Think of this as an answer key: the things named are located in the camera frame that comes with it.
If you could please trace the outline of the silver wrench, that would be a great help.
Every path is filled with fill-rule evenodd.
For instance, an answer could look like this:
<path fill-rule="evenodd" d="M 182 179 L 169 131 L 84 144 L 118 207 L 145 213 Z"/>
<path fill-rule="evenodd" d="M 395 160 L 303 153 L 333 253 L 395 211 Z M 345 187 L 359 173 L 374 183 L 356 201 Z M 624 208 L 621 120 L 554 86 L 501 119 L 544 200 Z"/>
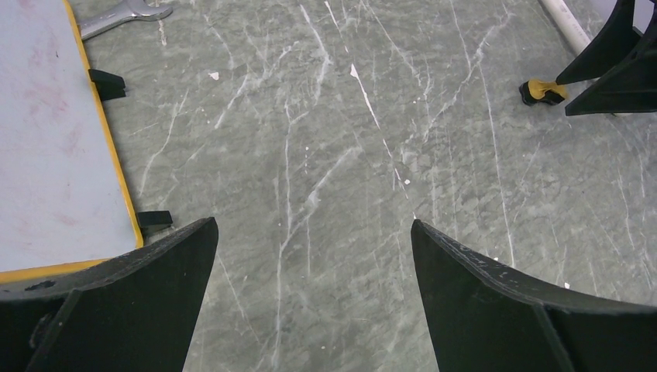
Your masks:
<path fill-rule="evenodd" d="M 89 40 L 103 32 L 126 22 L 154 22 L 168 17 L 173 12 L 171 5 L 148 5 L 143 0 L 123 0 L 109 10 L 79 21 L 81 39 Z"/>

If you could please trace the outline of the white PVC pipe frame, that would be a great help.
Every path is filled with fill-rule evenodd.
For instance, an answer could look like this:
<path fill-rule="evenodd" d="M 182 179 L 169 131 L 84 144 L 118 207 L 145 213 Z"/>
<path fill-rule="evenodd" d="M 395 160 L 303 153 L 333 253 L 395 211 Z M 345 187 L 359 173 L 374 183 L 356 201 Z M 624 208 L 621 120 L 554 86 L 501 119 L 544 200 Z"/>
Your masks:
<path fill-rule="evenodd" d="M 576 55 L 590 44 L 590 38 L 563 0 L 539 1 Z"/>

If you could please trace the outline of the yellow whiteboard eraser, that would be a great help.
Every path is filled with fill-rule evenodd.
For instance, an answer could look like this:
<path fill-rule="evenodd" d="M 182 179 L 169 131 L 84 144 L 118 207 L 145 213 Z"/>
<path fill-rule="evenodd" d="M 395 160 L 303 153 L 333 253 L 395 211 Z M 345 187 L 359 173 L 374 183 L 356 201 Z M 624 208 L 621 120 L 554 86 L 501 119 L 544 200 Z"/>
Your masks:
<path fill-rule="evenodd" d="M 557 84 L 554 81 L 530 79 L 521 84 L 518 90 L 522 102 L 527 106 L 538 103 L 554 106 L 564 102 L 569 97 L 566 86 Z"/>

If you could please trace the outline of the yellow framed whiteboard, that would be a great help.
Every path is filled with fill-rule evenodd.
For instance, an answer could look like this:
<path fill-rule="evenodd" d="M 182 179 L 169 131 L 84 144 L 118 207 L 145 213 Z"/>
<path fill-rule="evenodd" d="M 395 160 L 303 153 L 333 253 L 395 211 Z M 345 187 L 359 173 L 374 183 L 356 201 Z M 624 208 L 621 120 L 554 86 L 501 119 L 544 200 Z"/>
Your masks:
<path fill-rule="evenodd" d="M 66 1 L 1 3 L 1 281 L 139 249 L 136 211 Z"/>

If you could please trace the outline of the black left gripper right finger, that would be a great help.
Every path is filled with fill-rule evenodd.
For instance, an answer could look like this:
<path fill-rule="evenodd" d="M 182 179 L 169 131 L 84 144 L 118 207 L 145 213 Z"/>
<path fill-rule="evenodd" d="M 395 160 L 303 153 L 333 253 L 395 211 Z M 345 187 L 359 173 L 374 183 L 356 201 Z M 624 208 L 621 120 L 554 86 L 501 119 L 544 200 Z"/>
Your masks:
<path fill-rule="evenodd" d="M 656 309 L 524 274 L 415 220 L 419 291 L 442 371 L 654 371 Z"/>

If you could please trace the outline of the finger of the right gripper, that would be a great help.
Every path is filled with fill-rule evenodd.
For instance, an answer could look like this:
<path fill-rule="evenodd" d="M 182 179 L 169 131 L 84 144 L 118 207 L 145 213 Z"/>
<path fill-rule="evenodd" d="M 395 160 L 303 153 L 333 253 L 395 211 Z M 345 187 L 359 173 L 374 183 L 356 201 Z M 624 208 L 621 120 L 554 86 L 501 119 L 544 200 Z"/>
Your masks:
<path fill-rule="evenodd" d="M 656 13 L 643 34 L 631 10 L 614 10 L 565 69 L 564 83 L 594 80 L 565 107 L 567 116 L 656 111 Z"/>
<path fill-rule="evenodd" d="M 642 39 L 633 26 L 634 13 L 634 1 L 617 1 L 601 31 L 560 73 L 556 83 L 566 85 L 607 76 L 615 84 L 644 84 L 643 73 L 631 64 Z"/>

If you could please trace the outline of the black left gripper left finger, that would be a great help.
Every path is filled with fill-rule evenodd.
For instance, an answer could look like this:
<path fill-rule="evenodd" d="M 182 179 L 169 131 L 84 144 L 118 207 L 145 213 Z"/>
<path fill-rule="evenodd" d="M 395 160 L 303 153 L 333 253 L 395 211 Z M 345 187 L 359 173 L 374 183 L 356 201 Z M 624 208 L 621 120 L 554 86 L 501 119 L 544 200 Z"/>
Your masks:
<path fill-rule="evenodd" d="M 218 245 L 213 218 L 84 270 L 1 286 L 3 371 L 180 371 Z"/>

